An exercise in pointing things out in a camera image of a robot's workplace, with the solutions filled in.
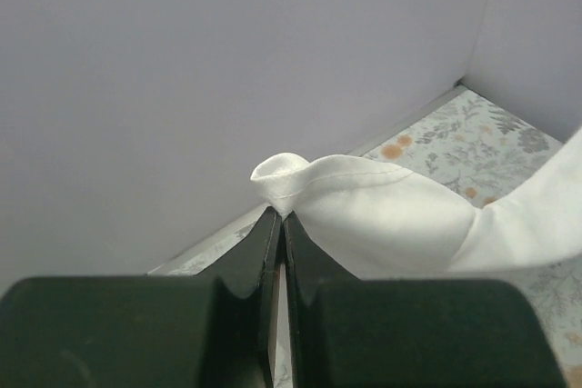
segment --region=white fabric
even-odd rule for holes
[[[582,253],[582,131],[514,192],[483,209],[396,164],[278,154],[251,175],[284,217],[360,277],[389,268],[491,272]]]

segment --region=white cloth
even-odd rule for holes
[[[582,130],[515,191],[483,209],[396,164],[277,154],[251,175],[284,217],[360,277],[494,272],[582,253]]]

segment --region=floral tablecloth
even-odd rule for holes
[[[482,207],[508,194],[561,143],[488,100],[465,91],[364,154],[434,179]],[[252,223],[170,274],[195,274],[246,236]],[[582,388],[582,260],[488,274],[517,286],[535,307],[572,387]],[[290,365],[278,349],[276,386],[290,387]]]

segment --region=wall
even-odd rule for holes
[[[466,71],[486,0],[0,0],[0,284],[143,272]]]
[[[582,124],[582,0],[489,0],[464,83],[565,140]]]

